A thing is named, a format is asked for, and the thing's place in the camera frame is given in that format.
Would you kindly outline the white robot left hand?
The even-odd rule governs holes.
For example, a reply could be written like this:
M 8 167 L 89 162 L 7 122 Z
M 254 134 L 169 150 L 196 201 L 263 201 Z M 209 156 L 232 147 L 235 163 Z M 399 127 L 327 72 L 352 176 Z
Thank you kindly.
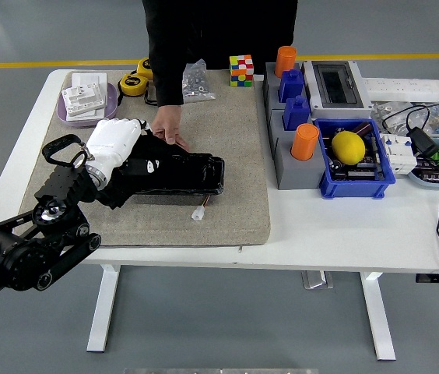
M 85 167 L 99 190 L 107 186 L 113 170 L 128 159 L 146 130 L 150 130 L 148 122 L 139 119 L 112 118 L 97 123 L 86 143 L 90 158 Z

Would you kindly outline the person's right hand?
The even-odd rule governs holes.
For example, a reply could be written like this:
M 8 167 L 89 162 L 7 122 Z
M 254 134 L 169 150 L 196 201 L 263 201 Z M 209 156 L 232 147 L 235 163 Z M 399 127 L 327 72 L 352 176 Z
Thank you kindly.
M 158 107 L 156 117 L 151 125 L 153 135 L 164 140 L 168 145 L 178 145 L 189 151 L 189 145 L 180 134 L 181 124 L 180 105 L 164 105 Z

